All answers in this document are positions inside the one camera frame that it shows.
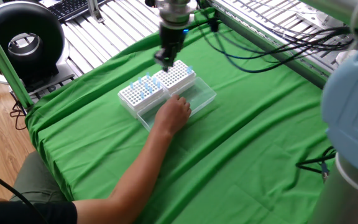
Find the green tablecloth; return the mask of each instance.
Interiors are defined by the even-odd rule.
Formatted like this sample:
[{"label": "green tablecloth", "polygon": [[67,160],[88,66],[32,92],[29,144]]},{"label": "green tablecloth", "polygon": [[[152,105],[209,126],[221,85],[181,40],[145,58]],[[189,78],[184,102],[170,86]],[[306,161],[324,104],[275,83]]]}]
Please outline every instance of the green tablecloth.
[{"label": "green tablecloth", "polygon": [[[212,41],[208,26],[201,27]],[[217,96],[175,136],[137,223],[305,223],[323,183],[295,163],[329,146],[321,90],[286,66],[236,70],[198,29],[185,45],[177,59],[192,65]],[[230,54],[254,55],[224,45]],[[146,37],[43,97],[28,114],[32,143],[69,199],[106,198],[142,149],[148,132],[117,93],[161,69],[152,58],[159,47],[158,34]],[[237,62],[254,70],[269,65]]]}]

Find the person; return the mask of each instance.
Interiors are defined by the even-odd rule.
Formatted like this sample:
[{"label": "person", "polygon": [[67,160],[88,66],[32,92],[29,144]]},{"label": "person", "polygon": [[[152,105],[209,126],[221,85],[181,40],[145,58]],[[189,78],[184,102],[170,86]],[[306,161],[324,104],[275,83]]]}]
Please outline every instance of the person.
[{"label": "person", "polygon": [[[153,191],[173,136],[186,124],[190,113],[189,102],[178,95],[159,109],[144,147],[106,199],[67,202],[37,152],[26,158],[14,188],[29,199],[48,223],[132,223]],[[45,222],[13,196],[9,202],[0,201],[0,223]]]}]

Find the metal grill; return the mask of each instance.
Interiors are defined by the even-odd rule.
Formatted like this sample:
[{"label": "metal grill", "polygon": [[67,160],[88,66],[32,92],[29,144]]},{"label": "metal grill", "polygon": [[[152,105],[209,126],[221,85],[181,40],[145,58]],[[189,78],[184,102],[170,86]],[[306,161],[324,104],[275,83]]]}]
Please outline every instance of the metal grill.
[{"label": "metal grill", "polygon": [[[276,32],[300,37],[316,32],[318,27],[300,19],[297,11],[316,12],[298,0],[212,0],[213,6],[225,9],[239,22],[258,28],[256,32],[263,38],[271,38],[276,45],[286,44]],[[67,63],[75,76],[69,80],[30,96],[34,102],[51,91],[66,85],[71,80],[102,65],[111,57],[126,49],[138,40],[158,31],[158,9],[145,5],[144,0],[114,0],[100,6],[103,23],[97,23],[88,13],[62,24],[65,37],[70,45]],[[327,44],[338,44],[337,38]],[[320,52],[307,56],[319,69],[332,72],[338,64],[338,52]]]},{"label": "metal grill", "polygon": [[140,39],[158,31],[158,9],[138,0],[115,0],[100,6],[104,19],[97,23],[88,13],[62,24],[70,45],[67,64],[75,76],[30,95],[34,103],[41,97],[102,65]]},{"label": "metal grill", "polygon": [[[320,27],[312,26],[310,22],[304,21],[304,17],[300,15],[307,14],[311,19],[316,20],[319,19],[318,14],[325,15],[298,0],[212,0],[212,5],[275,45],[288,43],[282,38],[282,34],[300,38],[305,34],[321,30]],[[336,37],[325,44],[335,45],[350,40],[350,36]],[[322,71],[332,73],[339,65],[335,61],[339,52],[309,50],[305,54],[315,53],[306,58],[318,66],[315,69],[320,73]]]}]

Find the robot end effector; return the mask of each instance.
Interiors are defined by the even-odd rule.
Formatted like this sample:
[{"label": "robot end effector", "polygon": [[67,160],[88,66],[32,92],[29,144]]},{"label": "robot end effector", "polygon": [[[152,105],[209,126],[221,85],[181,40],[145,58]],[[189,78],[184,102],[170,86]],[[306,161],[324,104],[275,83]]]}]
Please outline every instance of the robot end effector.
[{"label": "robot end effector", "polygon": [[193,22],[191,13],[196,5],[191,6],[190,0],[157,0],[156,5],[161,17],[161,49],[155,53],[154,60],[167,72],[183,47],[188,32],[186,28]]}]

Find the blue cap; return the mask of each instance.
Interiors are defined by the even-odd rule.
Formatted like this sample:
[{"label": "blue cap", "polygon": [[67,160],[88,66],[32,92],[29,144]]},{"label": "blue cap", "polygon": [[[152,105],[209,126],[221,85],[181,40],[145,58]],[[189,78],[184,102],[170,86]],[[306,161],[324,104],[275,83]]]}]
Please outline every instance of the blue cap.
[{"label": "blue cap", "polygon": [[193,66],[187,67],[187,74],[190,74],[193,71]]},{"label": "blue cap", "polygon": [[358,51],[328,78],[321,100],[329,140],[358,169]]}]

